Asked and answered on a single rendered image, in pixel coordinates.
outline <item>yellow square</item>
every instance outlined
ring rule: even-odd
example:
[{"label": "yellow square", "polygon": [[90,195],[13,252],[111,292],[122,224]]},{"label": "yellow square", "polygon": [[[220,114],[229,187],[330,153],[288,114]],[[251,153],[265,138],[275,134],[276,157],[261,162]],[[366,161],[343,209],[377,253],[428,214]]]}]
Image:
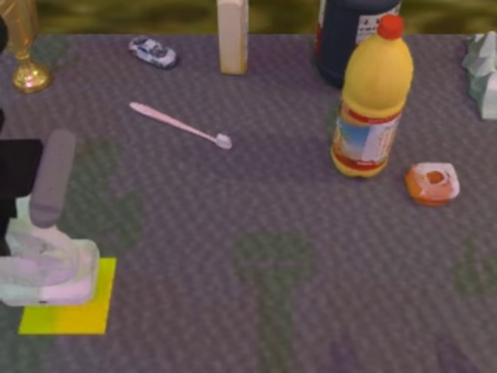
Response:
[{"label": "yellow square", "polygon": [[116,258],[100,259],[95,297],[84,305],[25,307],[19,334],[105,334],[115,272]]}]

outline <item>white toy car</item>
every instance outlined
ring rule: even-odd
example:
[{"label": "white toy car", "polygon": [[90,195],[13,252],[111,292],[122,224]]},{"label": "white toy car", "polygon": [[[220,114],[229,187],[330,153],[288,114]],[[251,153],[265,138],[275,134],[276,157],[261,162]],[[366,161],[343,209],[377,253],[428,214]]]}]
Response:
[{"label": "white toy car", "polygon": [[149,37],[135,37],[130,42],[128,49],[134,56],[157,68],[172,68],[178,61],[173,49],[163,47],[157,40]]}]

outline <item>black container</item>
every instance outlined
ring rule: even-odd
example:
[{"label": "black container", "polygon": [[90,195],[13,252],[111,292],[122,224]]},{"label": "black container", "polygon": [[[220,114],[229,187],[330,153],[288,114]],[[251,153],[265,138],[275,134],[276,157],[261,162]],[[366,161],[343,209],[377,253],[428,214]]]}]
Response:
[{"label": "black container", "polygon": [[400,4],[401,0],[321,0],[315,64],[322,78],[341,89],[357,44],[376,33],[382,16],[398,14]]}]

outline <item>goblet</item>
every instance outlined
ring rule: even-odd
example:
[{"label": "goblet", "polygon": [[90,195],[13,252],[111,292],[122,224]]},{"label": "goblet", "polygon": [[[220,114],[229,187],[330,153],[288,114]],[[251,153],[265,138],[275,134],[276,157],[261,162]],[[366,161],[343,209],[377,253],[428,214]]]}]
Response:
[{"label": "goblet", "polygon": [[7,50],[18,61],[12,83],[23,93],[45,89],[52,80],[52,74],[46,66],[30,57],[30,48],[38,34],[35,0],[0,0],[0,16],[9,31]]}]

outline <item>green background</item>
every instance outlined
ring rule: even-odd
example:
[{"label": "green background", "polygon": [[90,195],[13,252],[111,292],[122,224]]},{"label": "green background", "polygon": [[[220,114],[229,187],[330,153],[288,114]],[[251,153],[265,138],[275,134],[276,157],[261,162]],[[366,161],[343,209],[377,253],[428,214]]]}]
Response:
[{"label": "green background", "polygon": [[[314,33],[319,0],[249,0],[253,33]],[[215,33],[216,0],[38,0],[45,33]],[[408,33],[497,30],[497,0],[404,0]]]}]

